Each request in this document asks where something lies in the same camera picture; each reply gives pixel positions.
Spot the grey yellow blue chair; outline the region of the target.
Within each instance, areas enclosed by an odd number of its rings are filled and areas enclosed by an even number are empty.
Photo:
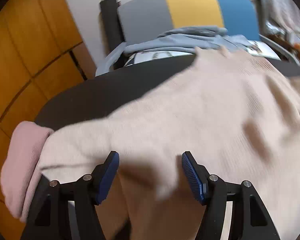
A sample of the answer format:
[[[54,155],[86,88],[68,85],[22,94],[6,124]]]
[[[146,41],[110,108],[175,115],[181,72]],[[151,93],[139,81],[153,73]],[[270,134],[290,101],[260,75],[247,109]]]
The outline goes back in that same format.
[[[289,62],[298,59],[285,48],[259,32],[257,14],[249,0],[131,0],[118,8],[125,41],[98,65],[96,75],[125,65],[132,54],[124,48],[153,40],[177,28],[212,26],[225,28],[229,36],[243,35],[247,40],[266,43],[277,55]]]

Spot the wooden side table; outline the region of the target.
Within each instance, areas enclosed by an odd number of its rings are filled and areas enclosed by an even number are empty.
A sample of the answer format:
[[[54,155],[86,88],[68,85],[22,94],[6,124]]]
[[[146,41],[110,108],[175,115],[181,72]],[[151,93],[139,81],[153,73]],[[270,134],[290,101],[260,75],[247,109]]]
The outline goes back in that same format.
[[[300,32],[286,31],[280,27],[264,28],[265,37],[285,48],[300,61]]]

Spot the wooden cabinet wall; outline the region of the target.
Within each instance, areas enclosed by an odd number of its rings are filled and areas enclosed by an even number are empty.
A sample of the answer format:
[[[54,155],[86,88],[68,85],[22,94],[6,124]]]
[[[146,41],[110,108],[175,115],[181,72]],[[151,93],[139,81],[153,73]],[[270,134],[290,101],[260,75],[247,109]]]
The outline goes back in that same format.
[[[0,11],[0,171],[17,124],[95,70],[66,0],[7,1]],[[0,233],[19,239],[23,228],[0,188]]]

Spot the black rolled mat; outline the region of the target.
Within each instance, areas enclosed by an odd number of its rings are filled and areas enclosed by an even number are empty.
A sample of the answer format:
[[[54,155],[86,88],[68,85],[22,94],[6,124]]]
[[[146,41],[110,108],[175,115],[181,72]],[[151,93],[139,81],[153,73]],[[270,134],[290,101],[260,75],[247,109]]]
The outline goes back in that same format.
[[[108,50],[112,52],[125,41],[118,14],[120,2],[118,0],[102,0],[99,5]]]

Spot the light blue grey garment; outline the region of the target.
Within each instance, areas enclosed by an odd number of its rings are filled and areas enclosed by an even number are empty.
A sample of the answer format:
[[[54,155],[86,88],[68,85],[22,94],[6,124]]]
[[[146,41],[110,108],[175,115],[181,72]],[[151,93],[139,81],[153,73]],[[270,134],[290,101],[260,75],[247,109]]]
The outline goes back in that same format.
[[[191,26],[172,29],[157,38],[128,45],[124,53],[134,54],[142,51],[182,51],[194,53],[194,49],[219,49],[222,46],[230,51],[247,50],[252,44],[243,35],[229,36],[225,28],[212,26]]]

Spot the folded pink garment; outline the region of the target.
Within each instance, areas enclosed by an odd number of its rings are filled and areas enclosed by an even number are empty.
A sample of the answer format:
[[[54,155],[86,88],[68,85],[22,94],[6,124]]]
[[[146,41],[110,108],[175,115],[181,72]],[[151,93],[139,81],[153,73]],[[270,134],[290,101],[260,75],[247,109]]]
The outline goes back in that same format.
[[[25,223],[41,178],[38,161],[53,129],[23,121],[14,129],[6,160],[0,172],[0,186],[11,215]]]

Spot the beige knit sweater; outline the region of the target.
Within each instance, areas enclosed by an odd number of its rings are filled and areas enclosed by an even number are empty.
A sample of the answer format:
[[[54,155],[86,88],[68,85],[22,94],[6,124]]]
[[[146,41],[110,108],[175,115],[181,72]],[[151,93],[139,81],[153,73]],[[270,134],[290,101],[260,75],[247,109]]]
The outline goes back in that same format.
[[[185,151],[224,181],[251,181],[280,238],[300,236],[300,76],[266,59],[198,49],[189,68],[142,98],[54,132],[39,168],[76,181],[110,151],[119,178],[99,215],[109,237],[129,219],[132,239],[194,239],[204,208],[181,169]]]

